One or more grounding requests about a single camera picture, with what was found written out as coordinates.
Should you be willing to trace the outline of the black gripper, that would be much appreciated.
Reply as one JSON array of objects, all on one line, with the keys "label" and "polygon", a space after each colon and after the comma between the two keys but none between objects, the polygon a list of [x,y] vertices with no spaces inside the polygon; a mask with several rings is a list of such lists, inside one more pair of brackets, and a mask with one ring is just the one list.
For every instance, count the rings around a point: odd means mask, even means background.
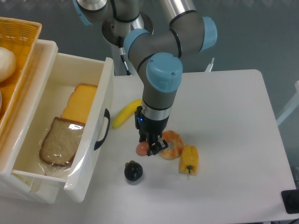
[{"label": "black gripper", "polygon": [[163,140],[162,132],[166,128],[169,117],[163,120],[152,120],[142,113],[142,107],[138,106],[135,111],[135,126],[139,130],[139,142],[146,141],[149,145],[147,156],[156,155],[169,147]]}]

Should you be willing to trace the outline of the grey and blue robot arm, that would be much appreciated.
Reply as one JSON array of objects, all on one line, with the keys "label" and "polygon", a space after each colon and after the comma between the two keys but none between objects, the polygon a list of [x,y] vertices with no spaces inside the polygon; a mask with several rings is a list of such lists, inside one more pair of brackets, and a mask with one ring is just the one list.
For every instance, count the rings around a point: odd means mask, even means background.
[{"label": "grey and blue robot arm", "polygon": [[135,112],[139,141],[147,142],[149,156],[163,152],[168,144],[162,133],[182,80],[180,58],[215,45],[215,22],[199,16],[191,0],[163,0],[169,29],[154,36],[145,28],[141,0],[75,0],[73,4],[86,24],[113,22],[121,60],[130,61],[143,83],[142,103]]}]

